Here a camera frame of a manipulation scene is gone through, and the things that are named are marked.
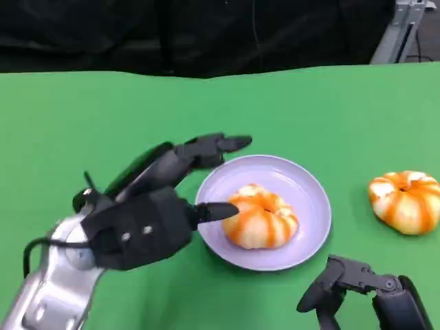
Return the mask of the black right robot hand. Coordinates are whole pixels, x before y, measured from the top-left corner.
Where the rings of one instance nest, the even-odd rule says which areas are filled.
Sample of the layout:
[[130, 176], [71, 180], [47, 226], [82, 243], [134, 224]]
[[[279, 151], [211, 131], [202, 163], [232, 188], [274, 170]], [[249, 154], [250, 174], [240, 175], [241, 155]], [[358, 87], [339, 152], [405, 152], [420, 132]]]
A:
[[321, 329], [339, 329], [336, 314], [348, 291], [375, 292], [372, 306], [380, 329], [432, 329], [421, 297], [409, 277], [377, 274], [368, 263], [330, 254], [296, 311], [315, 311]]

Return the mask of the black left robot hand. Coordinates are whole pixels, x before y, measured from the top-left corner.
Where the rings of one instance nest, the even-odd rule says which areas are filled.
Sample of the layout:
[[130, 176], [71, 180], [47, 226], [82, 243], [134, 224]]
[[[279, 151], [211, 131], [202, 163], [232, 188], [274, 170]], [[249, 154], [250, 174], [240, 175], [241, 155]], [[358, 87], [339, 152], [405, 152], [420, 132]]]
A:
[[226, 153], [240, 151], [251, 143], [249, 135], [225, 133], [200, 135], [182, 144], [164, 142], [136, 158], [104, 194], [121, 202], [166, 186], [175, 188], [193, 171], [217, 168], [224, 164]]

